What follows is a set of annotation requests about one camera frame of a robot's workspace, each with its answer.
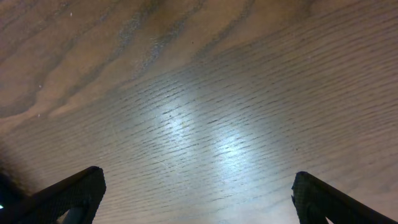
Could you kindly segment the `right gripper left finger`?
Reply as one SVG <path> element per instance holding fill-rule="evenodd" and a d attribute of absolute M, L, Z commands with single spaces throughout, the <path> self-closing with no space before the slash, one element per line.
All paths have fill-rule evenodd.
<path fill-rule="evenodd" d="M 103 169 L 91 166 L 1 209 L 1 223 L 92 224 L 106 191 Z"/>

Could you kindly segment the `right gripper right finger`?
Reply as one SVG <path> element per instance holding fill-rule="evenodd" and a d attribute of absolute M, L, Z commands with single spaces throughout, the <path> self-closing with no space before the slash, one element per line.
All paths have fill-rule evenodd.
<path fill-rule="evenodd" d="M 397 222 L 365 206 L 308 172 L 296 173 L 292 202 L 300 224 Z"/>

